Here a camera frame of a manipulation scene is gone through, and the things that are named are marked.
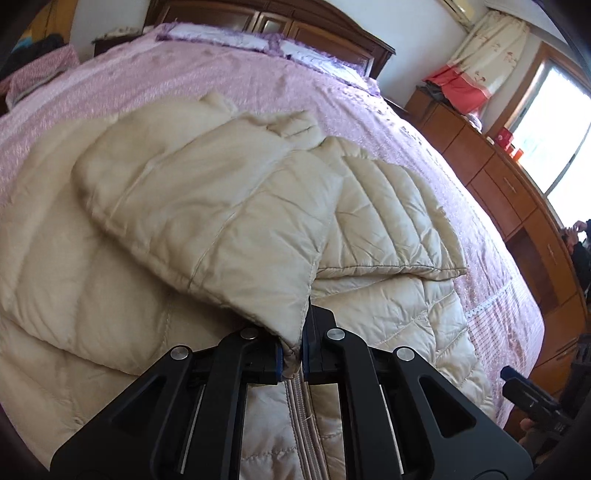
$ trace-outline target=drawer handle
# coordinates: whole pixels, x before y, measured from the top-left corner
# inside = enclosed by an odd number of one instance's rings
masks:
[[[570,348],[567,348],[564,352],[562,352],[559,356],[556,357],[556,360],[561,360],[563,359],[565,356],[567,356],[570,353],[573,353],[573,351],[577,348],[577,344],[575,343],[573,346],[571,346]]]
[[[556,349],[556,353],[560,353],[563,349],[568,349],[569,347],[572,347],[573,344],[575,344],[577,342],[577,340],[579,339],[579,337],[575,337],[575,338],[571,338],[568,342],[566,342],[562,347],[557,348]]]
[[[552,257],[552,260],[554,260],[554,264],[558,265],[558,262],[556,261],[556,257],[554,256],[554,251],[552,250],[552,247],[550,246],[550,244],[548,244],[547,246],[548,246],[548,253]]]
[[[507,177],[503,177],[503,180],[505,180],[505,183],[511,189],[511,191],[517,195],[517,190],[515,190],[515,187],[511,185],[511,182],[507,179]]]

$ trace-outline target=pink bedspread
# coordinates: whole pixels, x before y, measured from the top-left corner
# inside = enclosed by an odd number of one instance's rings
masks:
[[[428,179],[457,230],[469,264],[455,281],[476,351],[492,384],[497,423],[511,405],[499,372],[528,375],[544,334],[540,311],[491,220],[425,139],[381,98],[288,60],[227,47],[157,43],[155,34],[63,74],[0,118],[0,205],[31,144],[56,122],[135,109],[163,95],[216,90],[251,112],[308,109],[324,131]]]

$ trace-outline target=red box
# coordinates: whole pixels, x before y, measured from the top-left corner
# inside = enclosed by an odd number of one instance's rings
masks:
[[[496,135],[495,142],[503,150],[506,150],[511,145],[511,142],[513,142],[513,134],[503,127]]]

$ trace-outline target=wooden dresser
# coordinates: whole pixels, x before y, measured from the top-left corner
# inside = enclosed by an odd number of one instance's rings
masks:
[[[544,316],[542,351],[530,378],[560,395],[587,308],[559,225],[525,171],[491,145],[457,112],[417,88],[406,105],[410,122],[450,164],[491,217]],[[521,437],[523,412],[514,409],[505,430]]]

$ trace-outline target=metal screw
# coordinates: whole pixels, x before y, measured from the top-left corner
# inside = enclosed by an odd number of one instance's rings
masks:
[[[248,327],[240,332],[240,336],[245,340],[254,340],[258,337],[258,330],[254,327]]]
[[[176,346],[170,351],[173,360],[185,360],[189,356],[189,349],[185,346]]]
[[[410,348],[403,347],[396,351],[396,356],[405,362],[410,362],[414,358],[414,352]]]
[[[342,340],[345,338],[345,333],[340,328],[331,328],[328,332],[326,332],[326,336],[331,340]]]

